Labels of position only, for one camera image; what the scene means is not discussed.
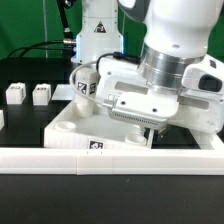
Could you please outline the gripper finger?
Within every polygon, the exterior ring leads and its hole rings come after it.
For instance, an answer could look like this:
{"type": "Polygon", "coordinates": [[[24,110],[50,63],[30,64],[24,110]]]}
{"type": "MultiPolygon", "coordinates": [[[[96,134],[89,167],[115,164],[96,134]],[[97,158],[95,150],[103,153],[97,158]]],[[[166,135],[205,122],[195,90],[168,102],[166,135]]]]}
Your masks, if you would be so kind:
{"type": "Polygon", "coordinates": [[[153,137],[154,137],[154,130],[150,129],[148,134],[147,147],[152,147],[153,137]]]}

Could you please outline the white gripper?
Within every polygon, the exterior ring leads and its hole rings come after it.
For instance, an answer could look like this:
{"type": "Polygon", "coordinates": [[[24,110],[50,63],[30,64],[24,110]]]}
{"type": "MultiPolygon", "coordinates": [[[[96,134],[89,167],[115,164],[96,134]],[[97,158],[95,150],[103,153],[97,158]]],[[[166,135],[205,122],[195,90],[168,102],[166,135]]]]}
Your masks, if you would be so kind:
{"type": "Polygon", "coordinates": [[[182,71],[170,67],[153,69],[146,63],[134,64],[115,57],[97,62],[100,75],[96,98],[114,100],[126,92],[144,95],[176,95],[179,108],[167,125],[175,125],[208,133],[224,127],[224,63],[207,55],[182,71]]]}

